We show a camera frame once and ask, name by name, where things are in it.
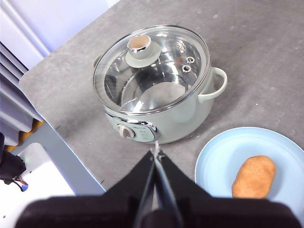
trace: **pot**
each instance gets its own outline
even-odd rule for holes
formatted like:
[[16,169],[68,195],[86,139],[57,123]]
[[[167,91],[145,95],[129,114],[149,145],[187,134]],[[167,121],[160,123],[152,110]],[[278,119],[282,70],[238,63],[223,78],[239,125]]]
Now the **pot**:
[[[223,78],[214,91],[214,76]],[[185,137],[208,116],[227,86],[210,65],[206,43],[179,26],[135,31],[94,62],[93,86],[105,114],[123,138],[160,144]]]

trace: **glass lid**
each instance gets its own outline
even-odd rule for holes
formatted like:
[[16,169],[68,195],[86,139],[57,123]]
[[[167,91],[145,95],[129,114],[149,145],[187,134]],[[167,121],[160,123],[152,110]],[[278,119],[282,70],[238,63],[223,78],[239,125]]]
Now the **glass lid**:
[[117,41],[96,64],[102,103],[122,114],[152,114],[191,95],[209,68],[205,42],[178,26],[153,26]]

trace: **lid rim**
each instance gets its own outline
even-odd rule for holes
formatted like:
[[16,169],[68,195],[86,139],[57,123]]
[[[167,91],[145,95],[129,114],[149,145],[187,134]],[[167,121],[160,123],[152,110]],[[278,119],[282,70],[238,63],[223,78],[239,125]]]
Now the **lid rim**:
[[[168,103],[167,105],[165,106],[161,106],[161,107],[158,107],[158,108],[154,108],[154,109],[150,109],[150,110],[145,110],[145,111],[141,111],[141,112],[133,112],[133,111],[120,111],[120,110],[114,110],[113,108],[111,108],[109,105],[107,105],[107,103],[99,96],[98,92],[97,92],[97,89],[96,89],[96,86],[95,86],[95,72],[96,72],[96,69],[98,67],[98,64],[99,62],[101,61],[101,59],[107,54],[107,52],[113,47],[115,46],[119,41],[123,40],[124,38],[134,34],[134,33],[137,33],[139,31],[142,31],[142,30],[146,30],[146,29],[151,29],[151,28],[156,28],[156,27],[175,27],[175,28],[181,28],[181,29],[185,29],[191,33],[193,33],[194,35],[196,35],[200,41],[202,42],[203,44],[203,48],[205,49],[206,51],[206,67],[204,69],[204,72],[202,73],[200,71],[200,75],[202,75],[200,81],[197,81],[198,83],[194,86],[192,86],[189,90],[189,92],[187,93],[187,95],[182,95],[181,97],[179,97],[178,99]],[[136,31],[133,31],[125,36],[123,36],[122,38],[120,38],[119,40],[117,40],[116,42],[114,42],[99,58],[98,62],[96,63],[95,67],[94,67],[94,70],[93,70],[93,88],[94,88],[94,91],[95,93],[97,94],[98,96],[98,99],[101,101],[101,103],[108,109],[110,109],[111,111],[115,112],[115,113],[119,113],[119,114],[124,114],[124,115],[128,115],[128,116],[139,116],[139,115],[151,115],[151,114],[156,114],[156,113],[160,113],[160,112],[164,112],[168,109],[171,109],[177,105],[179,105],[182,101],[186,100],[189,96],[191,96],[194,91],[196,91],[200,86],[201,84],[203,83],[203,81],[205,80],[206,78],[206,75],[209,71],[209,68],[210,68],[210,53],[209,53],[209,49],[208,49],[208,46],[206,44],[206,42],[204,41],[204,39],[199,35],[197,34],[196,32],[188,29],[188,28],[185,28],[185,27],[182,27],[182,26],[178,26],[178,25],[154,25],[154,26],[149,26],[149,27],[145,27],[145,28],[142,28],[142,29],[139,29],[139,30],[136,30]]]

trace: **control panel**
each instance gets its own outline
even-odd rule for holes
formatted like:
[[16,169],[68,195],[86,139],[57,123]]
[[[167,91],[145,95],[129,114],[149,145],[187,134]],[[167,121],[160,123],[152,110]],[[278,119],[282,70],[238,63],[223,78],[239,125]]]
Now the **control panel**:
[[157,128],[149,122],[127,120],[106,113],[106,116],[115,130],[123,138],[132,139],[138,142],[152,142],[159,137]]

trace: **pot handle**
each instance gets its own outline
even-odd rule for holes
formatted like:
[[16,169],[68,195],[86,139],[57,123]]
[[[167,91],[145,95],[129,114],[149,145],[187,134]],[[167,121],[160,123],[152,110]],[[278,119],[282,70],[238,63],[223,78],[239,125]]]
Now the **pot handle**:
[[210,93],[210,94],[199,94],[198,95],[198,100],[199,100],[200,103],[202,103],[205,100],[210,100],[210,99],[218,97],[226,89],[228,79],[227,79],[227,74],[225,73],[225,71],[223,71],[220,68],[212,67],[212,77],[215,74],[220,75],[224,79],[224,82],[223,82],[222,86],[217,91],[215,91],[213,93]]
[[93,68],[95,69],[97,63],[98,63],[98,60],[101,58],[103,54],[100,54],[95,60],[94,60],[94,63],[93,63]]

